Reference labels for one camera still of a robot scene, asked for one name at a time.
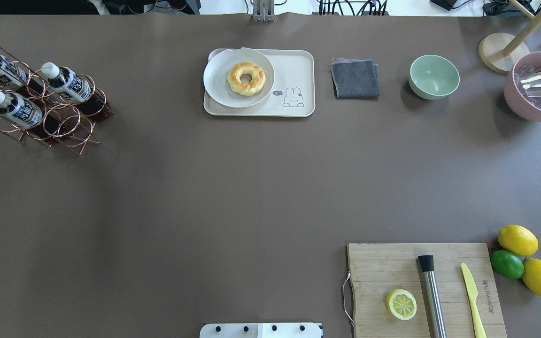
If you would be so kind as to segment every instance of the napkin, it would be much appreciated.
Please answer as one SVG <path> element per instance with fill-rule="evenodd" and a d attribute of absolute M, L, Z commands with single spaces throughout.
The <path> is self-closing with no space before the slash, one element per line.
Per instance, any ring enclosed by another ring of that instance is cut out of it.
<path fill-rule="evenodd" d="M 331 77 L 338 99 L 377 98 L 379 66 L 373 60 L 338 58 L 331 63 Z"/>

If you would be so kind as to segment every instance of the donut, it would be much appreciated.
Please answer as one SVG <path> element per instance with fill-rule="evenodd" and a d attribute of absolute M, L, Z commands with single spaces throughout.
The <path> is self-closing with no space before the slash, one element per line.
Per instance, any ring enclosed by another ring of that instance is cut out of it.
<path fill-rule="evenodd" d="M 249 83 L 243 83 L 239 79 L 243 74 L 249 74 L 252 80 Z M 266 75 L 262 68 L 252 62 L 241 62 L 236 64 L 227 75 L 227 81 L 231 90 L 243 96 L 252 96 L 262 90 L 266 82 Z"/>

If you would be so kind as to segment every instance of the green lime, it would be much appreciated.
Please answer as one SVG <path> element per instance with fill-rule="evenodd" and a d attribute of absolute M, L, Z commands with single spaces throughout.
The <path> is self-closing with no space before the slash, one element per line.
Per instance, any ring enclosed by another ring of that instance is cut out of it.
<path fill-rule="evenodd" d="M 492 262 L 492 268 L 506 278 L 521 278 L 525 271 L 521 259 L 508 250 L 498 250 L 493 252 L 490 261 Z"/>

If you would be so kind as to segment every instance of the soda bottle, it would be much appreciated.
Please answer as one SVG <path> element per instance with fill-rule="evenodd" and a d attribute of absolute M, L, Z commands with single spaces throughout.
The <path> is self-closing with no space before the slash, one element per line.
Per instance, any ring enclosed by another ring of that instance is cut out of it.
<path fill-rule="evenodd" d="M 76 105 L 90 120 L 102 121 L 112 113 L 112 107 L 105 102 L 103 96 L 94 92 L 86 80 L 68 67 L 58 67 L 53 62 L 47 62 L 41 71 L 47 77 L 49 88 L 66 102 Z"/>
<path fill-rule="evenodd" d="M 34 79 L 28 81 L 28 86 L 34 91 L 33 94 L 30 94 L 26 88 L 26 73 L 8 58 L 0 55 L 0 88 L 13 90 L 26 98 L 35 94 L 39 96 L 43 94 L 43 86 Z"/>
<path fill-rule="evenodd" d="M 2 92 L 0 90 L 0 117 L 6 118 L 13 124 L 28 131 L 47 143 L 55 142 L 49 133 L 56 133 L 58 129 L 64 129 L 60 121 L 49 116 L 45 123 L 45 116 L 41 109 L 17 92 Z"/>

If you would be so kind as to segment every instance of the wooden cutting board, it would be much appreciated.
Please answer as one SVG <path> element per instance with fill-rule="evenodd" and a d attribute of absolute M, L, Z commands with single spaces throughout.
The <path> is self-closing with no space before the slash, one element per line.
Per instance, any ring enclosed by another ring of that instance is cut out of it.
<path fill-rule="evenodd" d="M 432 254 L 448 338 L 474 338 L 460 264 L 471 270 L 479 296 L 477 308 L 488 338 L 506 338 L 494 274 L 485 243 L 348 244 L 354 295 L 355 338 L 430 338 L 430 325 L 419 255 Z M 393 289 L 410 291 L 417 314 L 408 321 L 393 317 L 385 304 Z"/>

